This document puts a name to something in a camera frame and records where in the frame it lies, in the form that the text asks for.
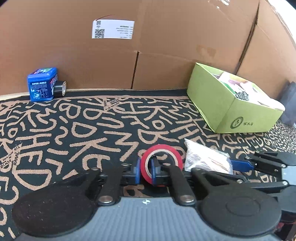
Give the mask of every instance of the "white label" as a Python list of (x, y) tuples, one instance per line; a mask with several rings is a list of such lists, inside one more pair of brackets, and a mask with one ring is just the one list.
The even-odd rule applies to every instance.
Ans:
[(131, 39), (135, 21), (98, 19), (93, 21), (93, 39)]

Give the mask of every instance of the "gray ribbed plate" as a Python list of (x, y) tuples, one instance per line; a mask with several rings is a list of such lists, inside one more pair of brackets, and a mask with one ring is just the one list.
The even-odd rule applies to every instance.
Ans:
[(206, 225), (195, 209), (166, 198), (121, 198), (100, 207), (92, 220), (70, 234), (36, 238), (21, 234), (17, 241), (279, 241), (269, 234), (258, 238), (230, 237)]

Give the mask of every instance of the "red tape roll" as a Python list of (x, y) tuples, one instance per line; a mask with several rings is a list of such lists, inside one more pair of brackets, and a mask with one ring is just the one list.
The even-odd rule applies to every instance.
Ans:
[(174, 147), (165, 144), (154, 145), (145, 151), (140, 162), (141, 174), (144, 179), (150, 184), (152, 184), (152, 178), (151, 173), (148, 170), (148, 161), (153, 155), (158, 152), (165, 152), (171, 155), (174, 158), (175, 165), (178, 166), (181, 170), (183, 169), (182, 157)]

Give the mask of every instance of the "roll of tape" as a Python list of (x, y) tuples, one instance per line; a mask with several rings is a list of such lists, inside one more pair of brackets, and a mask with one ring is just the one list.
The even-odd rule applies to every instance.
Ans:
[(178, 166), (181, 170), (183, 169), (182, 157), (175, 148), (165, 144), (154, 145), (145, 151), (140, 162), (141, 174), (144, 177), (144, 179), (150, 184), (152, 184), (152, 178), (151, 173), (148, 169), (148, 162), (149, 159), (158, 152), (165, 152), (168, 155), (172, 156), (175, 165)]
[(57, 81), (54, 84), (54, 97), (64, 97), (67, 89), (67, 82), (66, 81)]

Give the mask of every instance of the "blue bottle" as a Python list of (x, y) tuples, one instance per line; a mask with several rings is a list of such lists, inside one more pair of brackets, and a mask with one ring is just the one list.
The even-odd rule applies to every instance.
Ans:
[(54, 98), (57, 68), (38, 69), (29, 74), (27, 80), (31, 101), (50, 101)]

